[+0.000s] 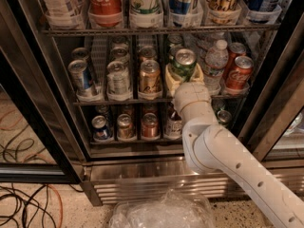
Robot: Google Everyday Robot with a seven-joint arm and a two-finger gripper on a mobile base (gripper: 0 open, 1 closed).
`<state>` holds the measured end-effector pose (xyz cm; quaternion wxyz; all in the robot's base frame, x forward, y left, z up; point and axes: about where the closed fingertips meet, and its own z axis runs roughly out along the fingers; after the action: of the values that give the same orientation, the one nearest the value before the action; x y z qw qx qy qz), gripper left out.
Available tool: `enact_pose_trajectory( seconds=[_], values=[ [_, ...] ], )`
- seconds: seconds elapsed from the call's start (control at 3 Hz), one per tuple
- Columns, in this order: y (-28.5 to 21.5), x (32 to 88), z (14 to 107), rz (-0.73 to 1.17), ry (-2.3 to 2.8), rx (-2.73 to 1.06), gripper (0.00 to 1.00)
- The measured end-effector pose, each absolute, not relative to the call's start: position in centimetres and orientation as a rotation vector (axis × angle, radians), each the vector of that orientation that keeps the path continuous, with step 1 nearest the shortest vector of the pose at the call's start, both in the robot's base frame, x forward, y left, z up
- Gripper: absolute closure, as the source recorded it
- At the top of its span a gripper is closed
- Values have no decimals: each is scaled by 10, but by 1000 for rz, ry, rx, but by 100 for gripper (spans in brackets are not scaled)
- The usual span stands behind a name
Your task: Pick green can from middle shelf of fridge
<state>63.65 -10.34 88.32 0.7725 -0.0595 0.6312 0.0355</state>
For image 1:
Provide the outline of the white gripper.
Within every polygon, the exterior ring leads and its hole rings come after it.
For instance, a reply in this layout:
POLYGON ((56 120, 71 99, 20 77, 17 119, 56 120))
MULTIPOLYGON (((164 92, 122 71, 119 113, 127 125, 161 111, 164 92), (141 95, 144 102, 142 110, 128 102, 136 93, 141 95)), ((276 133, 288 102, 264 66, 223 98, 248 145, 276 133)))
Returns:
POLYGON ((198 105, 200 110, 211 107, 211 96, 203 82, 203 72, 199 64, 196 64, 194 72, 190 78, 194 83, 183 83, 181 76, 173 72, 172 66, 165 67, 165 82, 167 95, 174 96, 173 105, 179 114, 188 106, 198 105))

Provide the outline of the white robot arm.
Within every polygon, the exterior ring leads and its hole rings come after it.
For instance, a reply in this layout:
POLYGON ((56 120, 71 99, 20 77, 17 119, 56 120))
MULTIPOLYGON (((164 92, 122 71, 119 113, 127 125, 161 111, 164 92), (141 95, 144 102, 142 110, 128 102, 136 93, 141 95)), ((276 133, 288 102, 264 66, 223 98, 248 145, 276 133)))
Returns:
POLYGON ((217 121, 211 96, 196 68, 185 82, 165 69, 167 94, 182 120, 182 146, 198 174, 220 170, 234 180, 276 228, 304 228, 304 202, 272 175, 217 121))

